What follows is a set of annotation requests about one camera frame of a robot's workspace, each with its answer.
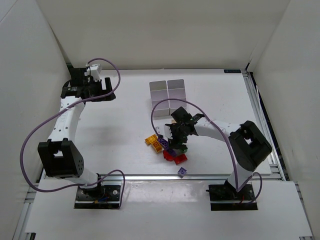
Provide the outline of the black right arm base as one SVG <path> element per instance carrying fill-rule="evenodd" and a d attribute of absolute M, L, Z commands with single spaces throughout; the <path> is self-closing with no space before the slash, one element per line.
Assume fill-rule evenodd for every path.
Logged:
<path fill-rule="evenodd" d="M 209 184 L 205 190 L 209 195 L 210 210 L 221 211 L 257 211 L 253 185 L 247 183 L 239 192 L 225 182 L 223 184 Z"/>

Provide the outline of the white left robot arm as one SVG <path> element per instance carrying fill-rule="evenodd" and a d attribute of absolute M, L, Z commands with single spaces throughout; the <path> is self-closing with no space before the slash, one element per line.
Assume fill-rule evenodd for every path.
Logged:
<path fill-rule="evenodd" d="M 38 153 L 48 177 L 65 179 L 79 184 L 82 189 L 95 188 L 99 175 L 84 165 L 84 158 L 75 145 L 78 122 L 89 102 L 112 101 L 110 78 L 102 79 L 102 68 L 93 64 L 85 68 L 70 68 L 71 79 L 67 81 L 60 95 L 60 115 L 47 141 L 38 144 Z"/>

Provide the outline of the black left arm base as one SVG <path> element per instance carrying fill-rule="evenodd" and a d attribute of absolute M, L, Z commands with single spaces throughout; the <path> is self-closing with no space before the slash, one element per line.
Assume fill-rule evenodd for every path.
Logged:
<path fill-rule="evenodd" d="M 116 210 L 120 207 L 121 185 L 99 185 L 94 188 L 77 188 L 74 208 L 85 210 Z"/>

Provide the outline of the yellow lego brick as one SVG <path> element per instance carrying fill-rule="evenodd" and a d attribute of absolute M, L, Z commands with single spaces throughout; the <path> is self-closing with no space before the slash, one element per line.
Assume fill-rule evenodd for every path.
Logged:
<path fill-rule="evenodd" d="M 151 145 L 151 144 L 158 141 L 158 136 L 156 134 L 153 134 L 153 135 L 147 137 L 144 141 L 147 145 Z"/>

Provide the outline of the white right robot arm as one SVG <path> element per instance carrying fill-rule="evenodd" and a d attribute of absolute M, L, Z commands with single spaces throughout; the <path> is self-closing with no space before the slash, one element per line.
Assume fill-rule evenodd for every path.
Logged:
<path fill-rule="evenodd" d="M 188 136 L 199 136 L 226 143 L 233 171 L 225 184 L 239 192 L 255 175 L 257 167 L 271 154 L 272 147 L 256 124 L 213 121 L 204 113 L 192 116 L 183 107 L 171 114 L 174 123 L 164 125 L 164 135 L 174 151 L 187 150 Z"/>

